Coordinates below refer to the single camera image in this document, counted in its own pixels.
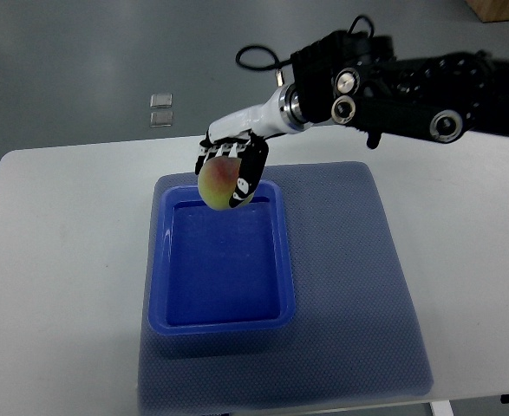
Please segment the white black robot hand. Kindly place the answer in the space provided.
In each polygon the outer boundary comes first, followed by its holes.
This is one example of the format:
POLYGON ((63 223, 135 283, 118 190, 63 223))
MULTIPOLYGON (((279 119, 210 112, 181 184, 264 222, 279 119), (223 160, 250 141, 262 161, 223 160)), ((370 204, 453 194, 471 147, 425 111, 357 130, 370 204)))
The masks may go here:
POLYGON ((227 206, 237 208, 258 187, 269 153, 267 140, 301 133, 309 125, 302 116, 296 86, 285 84, 266 103, 214 121, 199 143, 194 171, 199 175, 210 159, 235 151, 240 165, 227 206))

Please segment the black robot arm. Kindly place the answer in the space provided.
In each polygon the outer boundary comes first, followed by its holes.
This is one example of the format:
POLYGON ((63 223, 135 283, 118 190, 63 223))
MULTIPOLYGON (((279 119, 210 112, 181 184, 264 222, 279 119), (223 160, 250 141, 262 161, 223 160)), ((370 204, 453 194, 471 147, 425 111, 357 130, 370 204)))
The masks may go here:
POLYGON ((290 57, 299 110, 381 136, 448 144, 468 131, 509 137, 509 61, 485 51, 399 60, 388 36, 338 30, 290 57))

